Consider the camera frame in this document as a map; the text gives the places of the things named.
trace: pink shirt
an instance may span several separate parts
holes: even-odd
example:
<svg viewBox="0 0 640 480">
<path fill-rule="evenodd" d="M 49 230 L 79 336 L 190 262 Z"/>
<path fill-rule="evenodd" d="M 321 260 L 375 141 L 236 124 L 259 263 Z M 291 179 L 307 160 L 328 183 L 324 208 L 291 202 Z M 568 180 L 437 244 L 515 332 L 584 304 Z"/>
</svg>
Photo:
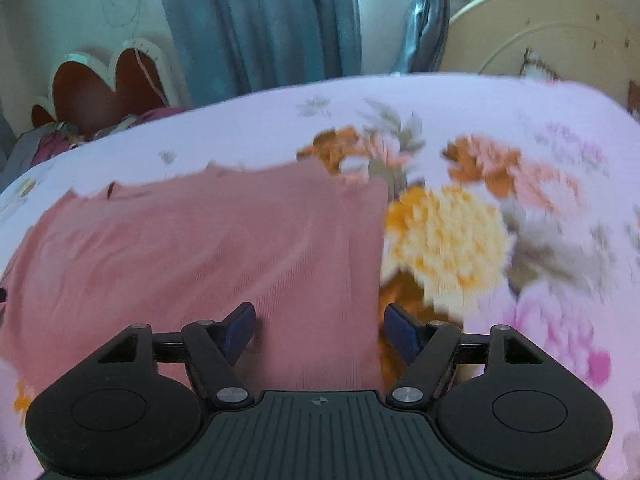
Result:
<svg viewBox="0 0 640 480">
<path fill-rule="evenodd" d="M 254 393 L 382 389 L 382 181 L 346 186 L 310 159 L 107 195 L 66 193 L 2 279 L 0 358 L 36 392 L 132 323 L 175 332 L 243 301 L 258 330 L 236 369 Z"/>
</svg>

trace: floral bedsheet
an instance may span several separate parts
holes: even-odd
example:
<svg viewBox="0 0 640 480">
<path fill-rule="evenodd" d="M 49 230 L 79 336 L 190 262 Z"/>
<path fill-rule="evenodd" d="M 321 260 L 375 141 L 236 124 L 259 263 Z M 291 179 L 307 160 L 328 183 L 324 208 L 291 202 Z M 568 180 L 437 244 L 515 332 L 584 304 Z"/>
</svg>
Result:
<svg viewBox="0 0 640 480">
<path fill-rule="evenodd" d="M 516 327 L 608 404 L 614 433 L 600 473 L 640 478 L 640 125 L 585 86 L 352 78 L 144 124 L 57 156 L 2 193 L 0 269 L 70 187 L 91 194 L 113 180 L 296 154 L 345 178 L 384 178 L 382 286 L 410 275 L 421 304 L 466 332 Z M 1 480 L 39 472 L 21 427 L 29 399 L 2 364 Z"/>
</svg>

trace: blue curtain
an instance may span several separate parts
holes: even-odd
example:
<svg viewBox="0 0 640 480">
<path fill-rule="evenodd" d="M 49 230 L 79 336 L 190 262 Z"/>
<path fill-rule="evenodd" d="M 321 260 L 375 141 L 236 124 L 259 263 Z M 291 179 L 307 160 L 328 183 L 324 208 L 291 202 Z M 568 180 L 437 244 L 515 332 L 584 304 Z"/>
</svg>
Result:
<svg viewBox="0 0 640 480">
<path fill-rule="evenodd" d="M 162 0 L 191 99 L 359 75 L 357 0 Z"/>
<path fill-rule="evenodd" d="M 449 29 L 449 0 L 413 0 L 395 72 L 435 72 Z"/>
</svg>

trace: red heart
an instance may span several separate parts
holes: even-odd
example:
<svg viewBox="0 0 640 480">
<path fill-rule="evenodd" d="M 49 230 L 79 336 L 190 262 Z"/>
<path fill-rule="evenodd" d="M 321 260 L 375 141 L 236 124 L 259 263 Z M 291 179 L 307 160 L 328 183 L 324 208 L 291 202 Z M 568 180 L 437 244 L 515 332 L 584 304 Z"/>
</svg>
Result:
<svg viewBox="0 0 640 480">
<path fill-rule="evenodd" d="M 157 89 L 164 92 L 158 70 L 149 56 L 138 51 L 138 57 Z M 68 121 L 78 128 L 81 135 L 118 124 L 128 115 L 142 115 L 164 106 L 145 73 L 140 68 L 132 48 L 122 51 L 115 71 L 116 91 L 111 91 L 87 65 L 77 61 L 65 61 L 53 79 L 51 100 L 56 118 L 41 105 L 31 109 L 34 127 L 57 121 Z"/>
</svg>

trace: metal screw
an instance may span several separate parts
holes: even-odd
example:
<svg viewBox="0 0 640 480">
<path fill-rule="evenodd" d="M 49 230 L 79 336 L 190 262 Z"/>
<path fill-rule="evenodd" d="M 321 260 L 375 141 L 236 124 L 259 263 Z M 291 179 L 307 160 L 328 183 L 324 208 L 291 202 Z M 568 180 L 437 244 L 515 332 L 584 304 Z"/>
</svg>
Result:
<svg viewBox="0 0 640 480">
<path fill-rule="evenodd" d="M 418 388 L 404 386 L 402 388 L 396 388 L 391 396 L 398 402 L 409 404 L 411 402 L 418 402 L 424 397 L 424 394 Z"/>
<path fill-rule="evenodd" d="M 222 388 L 217 394 L 216 397 L 220 402 L 224 402 L 225 404 L 237 404 L 238 402 L 242 402 L 246 400 L 249 396 L 249 393 L 244 388 L 238 388 L 236 386 L 231 386 L 229 388 Z"/>
</svg>

